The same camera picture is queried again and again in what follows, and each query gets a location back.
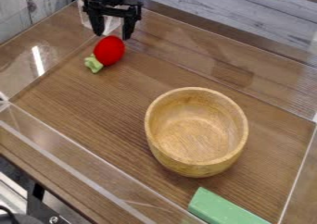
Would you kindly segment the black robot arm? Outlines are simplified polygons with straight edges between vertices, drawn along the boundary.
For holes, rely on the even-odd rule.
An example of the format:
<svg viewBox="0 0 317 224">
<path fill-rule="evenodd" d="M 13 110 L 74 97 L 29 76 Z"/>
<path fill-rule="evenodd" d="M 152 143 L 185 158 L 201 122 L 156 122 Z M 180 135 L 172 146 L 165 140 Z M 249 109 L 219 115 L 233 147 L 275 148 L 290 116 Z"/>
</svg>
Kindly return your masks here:
<svg viewBox="0 0 317 224">
<path fill-rule="evenodd" d="M 84 11 L 89 15 L 93 32 L 101 36 L 106 29 L 105 16 L 121 18 L 124 40 L 129 40 L 136 30 L 137 22 L 142 19 L 141 0 L 84 0 Z"/>
</svg>

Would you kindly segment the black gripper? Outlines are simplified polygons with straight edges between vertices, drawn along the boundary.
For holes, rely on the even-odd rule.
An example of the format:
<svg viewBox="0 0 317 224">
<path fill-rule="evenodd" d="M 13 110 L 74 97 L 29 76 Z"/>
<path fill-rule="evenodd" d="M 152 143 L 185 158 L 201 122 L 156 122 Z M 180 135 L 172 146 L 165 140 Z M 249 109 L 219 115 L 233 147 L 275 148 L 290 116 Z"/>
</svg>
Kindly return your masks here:
<svg viewBox="0 0 317 224">
<path fill-rule="evenodd" d="M 102 3 L 102 0 L 84 0 L 84 12 L 88 14 L 94 33 L 105 32 L 105 17 L 125 18 L 124 40 L 129 40 L 136 30 L 137 20 L 142 19 L 142 0 L 124 0 L 117 6 Z"/>
</svg>

